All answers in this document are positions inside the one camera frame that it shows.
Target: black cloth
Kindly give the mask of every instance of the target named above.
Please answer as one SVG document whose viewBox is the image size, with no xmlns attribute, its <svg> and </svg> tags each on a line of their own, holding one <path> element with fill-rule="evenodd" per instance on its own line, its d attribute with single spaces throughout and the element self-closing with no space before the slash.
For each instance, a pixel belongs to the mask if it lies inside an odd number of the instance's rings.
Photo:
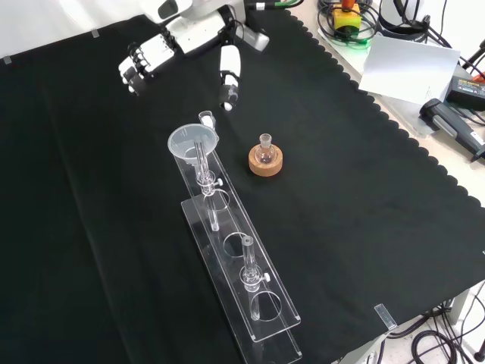
<svg viewBox="0 0 485 364">
<path fill-rule="evenodd" d="M 0 360 L 241 362 L 181 213 L 170 133 L 212 110 L 217 152 L 302 323 L 301 362 L 331 362 L 485 278 L 476 199 L 357 90 L 300 22 L 257 14 L 239 104 L 218 106 L 217 49 L 143 97 L 117 66 L 156 34 L 142 17 L 0 67 Z M 248 151 L 270 133 L 283 170 Z"/>
</svg>

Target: small glass bottle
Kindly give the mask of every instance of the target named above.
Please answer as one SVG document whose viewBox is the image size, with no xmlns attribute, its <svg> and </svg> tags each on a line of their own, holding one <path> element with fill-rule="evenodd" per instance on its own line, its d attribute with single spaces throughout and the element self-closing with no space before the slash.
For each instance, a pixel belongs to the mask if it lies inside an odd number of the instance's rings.
<svg viewBox="0 0 485 364">
<path fill-rule="evenodd" d="M 276 149 L 271 145 L 271 135 L 262 134 L 259 137 L 261 144 L 255 151 L 256 161 L 259 163 L 271 163 L 276 159 Z"/>
</svg>

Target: acrylic stand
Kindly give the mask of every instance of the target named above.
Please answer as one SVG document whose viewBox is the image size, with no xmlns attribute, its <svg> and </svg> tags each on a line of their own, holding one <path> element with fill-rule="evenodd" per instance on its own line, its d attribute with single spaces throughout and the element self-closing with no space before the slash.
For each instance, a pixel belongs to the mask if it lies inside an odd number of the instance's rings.
<svg viewBox="0 0 485 364">
<path fill-rule="evenodd" d="M 245 362 L 295 362 L 302 353 L 289 329 L 300 316 L 214 151 L 217 141 L 201 124 L 168 141 L 191 196 L 183 212 Z"/>
</svg>

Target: yellow device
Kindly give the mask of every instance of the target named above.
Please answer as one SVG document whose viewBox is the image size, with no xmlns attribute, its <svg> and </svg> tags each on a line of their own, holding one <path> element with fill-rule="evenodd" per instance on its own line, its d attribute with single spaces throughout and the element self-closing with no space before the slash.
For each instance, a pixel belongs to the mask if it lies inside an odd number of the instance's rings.
<svg viewBox="0 0 485 364">
<path fill-rule="evenodd" d="M 353 10 L 360 12 L 358 4 L 354 4 Z M 357 33 L 361 29 L 362 18 L 353 11 L 335 9 L 333 15 L 333 27 L 344 33 Z"/>
</svg>

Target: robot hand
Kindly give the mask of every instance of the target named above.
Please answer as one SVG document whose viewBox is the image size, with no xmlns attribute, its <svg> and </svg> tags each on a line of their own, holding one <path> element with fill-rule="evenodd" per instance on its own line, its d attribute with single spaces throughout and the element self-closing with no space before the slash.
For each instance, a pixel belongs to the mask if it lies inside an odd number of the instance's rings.
<svg viewBox="0 0 485 364">
<path fill-rule="evenodd" d="M 128 85 L 129 91 L 137 95 L 142 93 L 147 82 L 168 67 L 172 60 L 196 57 L 209 47 L 222 45 L 219 99 L 225 110 L 232 110 L 239 95 L 241 72 L 241 60 L 239 50 L 233 44 L 234 37 L 239 36 L 260 51 L 267 45 L 269 38 L 253 32 L 236 20 L 236 9 L 241 10 L 237 5 L 242 5 L 242 14 L 239 15 L 246 19 L 244 4 L 242 0 L 230 1 L 237 4 L 229 6 L 227 0 L 209 0 L 194 7 L 192 0 L 167 0 L 157 11 L 152 6 L 153 1 L 149 1 L 151 7 L 145 7 L 147 17 L 156 23 L 168 19 L 169 23 L 162 25 L 161 33 L 141 46 L 130 47 L 130 56 L 119 66 L 121 78 Z M 212 11 L 214 6 L 221 3 L 221 7 Z"/>
</svg>

